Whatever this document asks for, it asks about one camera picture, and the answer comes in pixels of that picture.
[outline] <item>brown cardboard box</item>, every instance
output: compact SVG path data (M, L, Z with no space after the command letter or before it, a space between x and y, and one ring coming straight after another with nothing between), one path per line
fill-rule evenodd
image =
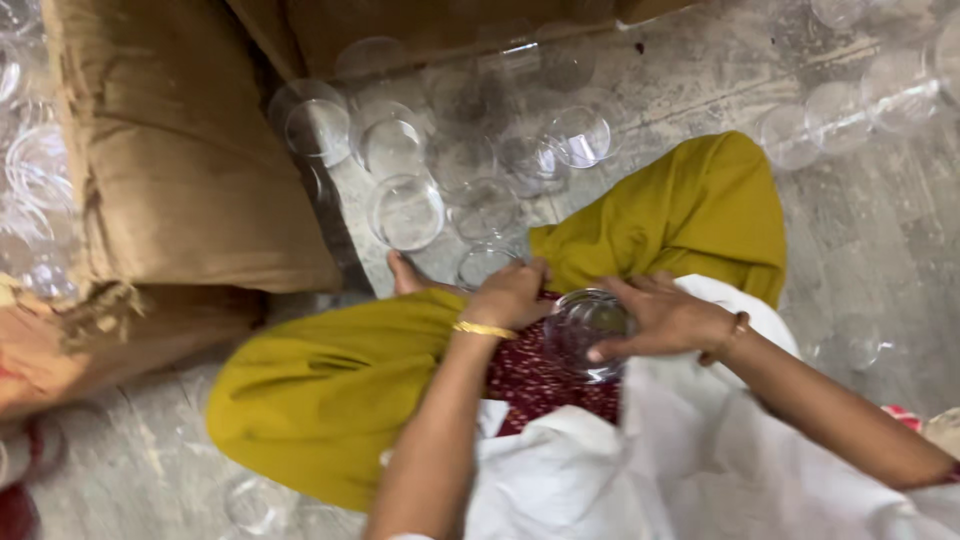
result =
M242 338L260 323L261 297L235 287L114 283L56 309L2 283L0 421Z
M300 175L219 0L44 0L83 282L334 291Z
M246 336L263 313L250 289L341 282L226 5L44 0L43 15L84 295L51 306L0 280L0 419Z
M228 0L248 32L290 79L329 78L344 47L363 37L403 41L413 63L483 48L484 27L526 19L533 29L567 21L583 32L636 23L699 0Z

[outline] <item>hand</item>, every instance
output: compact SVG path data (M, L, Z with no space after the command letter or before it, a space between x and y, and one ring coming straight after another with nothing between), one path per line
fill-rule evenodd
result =
M546 260L515 260L480 285L460 318L469 323L522 330L550 314L553 302L537 300L547 273Z
M633 286L619 278L603 278L597 286L610 291L634 315L638 334L596 343L588 353L590 360L689 351L712 353L730 337L735 316L682 291L669 272L634 276L631 283Z

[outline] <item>bare foot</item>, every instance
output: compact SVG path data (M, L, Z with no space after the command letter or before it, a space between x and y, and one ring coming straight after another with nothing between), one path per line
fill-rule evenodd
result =
M387 266L394 273L394 296L413 294L428 288L440 288L458 296L469 296L469 293L459 287L428 280L397 250L390 250L387 254Z
M429 287L429 280L410 264L401 252L390 250L387 254L387 266L394 273L394 296L420 292Z

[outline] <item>white cloth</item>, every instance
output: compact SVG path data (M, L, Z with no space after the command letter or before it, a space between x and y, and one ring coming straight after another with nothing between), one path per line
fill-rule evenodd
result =
M751 326L797 353L760 300L701 276L677 284L749 311ZM960 540L960 488L885 487L695 354L632 358L621 395L620 429L566 406L519 435L479 441L467 539Z

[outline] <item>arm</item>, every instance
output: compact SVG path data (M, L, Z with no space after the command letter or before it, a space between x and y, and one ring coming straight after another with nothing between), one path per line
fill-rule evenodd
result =
M730 342L734 317L694 298L672 276L634 278L633 286L607 278L602 286L636 317L641 332L594 346L607 356L713 353L784 422L864 473L895 489L942 481L955 460L875 405L770 342L756 331Z
M470 299L461 320L519 330L549 313L537 301L546 263L515 262ZM500 338L456 331L420 409L396 441L364 538L417 533L437 540L458 526L473 476L473 436L487 366Z

